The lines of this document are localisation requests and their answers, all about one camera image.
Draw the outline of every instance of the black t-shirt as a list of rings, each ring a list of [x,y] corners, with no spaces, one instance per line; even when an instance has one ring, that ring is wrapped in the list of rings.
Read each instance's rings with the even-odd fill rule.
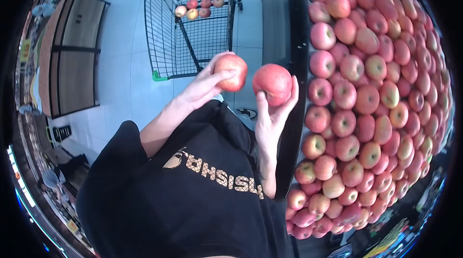
[[[255,137],[212,100],[149,160],[124,122],[77,196],[84,233],[102,258],[286,257],[286,201],[268,198]]]

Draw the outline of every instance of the cart wheel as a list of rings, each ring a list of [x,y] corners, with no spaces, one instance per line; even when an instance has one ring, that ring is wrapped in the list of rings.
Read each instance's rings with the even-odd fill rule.
[[[241,1],[242,1],[242,0],[235,0],[235,2],[236,2],[236,4],[238,5],[240,11],[243,10],[243,3],[242,3]]]

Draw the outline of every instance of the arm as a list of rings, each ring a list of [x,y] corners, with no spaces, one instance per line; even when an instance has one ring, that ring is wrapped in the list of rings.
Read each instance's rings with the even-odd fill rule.
[[[256,124],[256,140],[259,145],[259,169],[262,175],[262,188],[270,198],[275,197],[276,192],[276,150],[281,132],[285,127],[289,113],[299,99],[299,85],[296,76],[293,76],[293,88],[291,96],[279,107],[269,107],[265,93],[258,92],[258,121]]]
[[[148,125],[140,132],[140,139],[146,155],[154,156],[165,144],[172,132],[194,110],[202,107],[215,95],[221,92],[217,87],[220,81],[230,79],[236,71],[223,70],[214,74],[214,66],[218,58],[233,52],[217,54],[196,78],[169,102]]]

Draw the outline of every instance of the yellow price sign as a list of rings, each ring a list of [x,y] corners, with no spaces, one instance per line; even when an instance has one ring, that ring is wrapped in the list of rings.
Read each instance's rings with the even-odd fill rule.
[[[24,39],[21,42],[20,62],[27,62],[31,53],[32,42],[30,39]]]

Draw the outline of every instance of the finger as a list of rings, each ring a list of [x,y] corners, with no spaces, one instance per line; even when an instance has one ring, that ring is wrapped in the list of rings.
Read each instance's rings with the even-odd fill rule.
[[[269,116],[269,103],[267,102],[267,98],[265,97],[265,93],[260,91],[256,95],[256,103],[258,105],[258,118],[264,118],[265,120],[270,119]]]
[[[278,109],[279,113],[285,119],[288,117],[289,113],[294,109],[298,100],[299,100],[299,83],[297,82],[297,77],[292,76],[293,87],[291,89],[290,98]]]
[[[204,76],[204,75],[212,75],[213,72],[214,72],[214,68],[215,68],[215,63],[216,61],[224,56],[224,55],[235,55],[235,53],[233,52],[222,52],[222,53],[218,53],[217,55],[215,55],[211,61],[209,61],[209,64],[207,64],[207,66],[198,74],[198,75],[201,75],[201,76]]]

